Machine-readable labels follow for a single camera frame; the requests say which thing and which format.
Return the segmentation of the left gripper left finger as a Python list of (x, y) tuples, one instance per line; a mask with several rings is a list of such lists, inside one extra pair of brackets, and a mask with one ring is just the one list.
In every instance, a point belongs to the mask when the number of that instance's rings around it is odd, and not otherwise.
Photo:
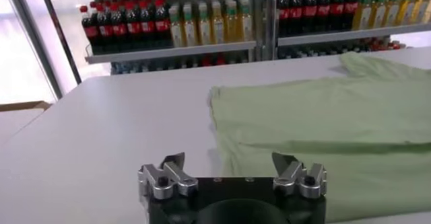
[(168, 155), (160, 167), (153, 164), (142, 165), (138, 175), (140, 200), (168, 200), (179, 194), (190, 197), (198, 191), (199, 181), (183, 171), (185, 153)]

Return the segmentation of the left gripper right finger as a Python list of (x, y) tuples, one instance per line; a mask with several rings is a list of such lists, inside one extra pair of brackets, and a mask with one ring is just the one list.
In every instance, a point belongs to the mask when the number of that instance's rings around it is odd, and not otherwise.
[(293, 155), (273, 152), (273, 164), (277, 177), (273, 189), (283, 196), (299, 194), (307, 199), (318, 199), (327, 193), (327, 170), (324, 165), (313, 163), (308, 169)]

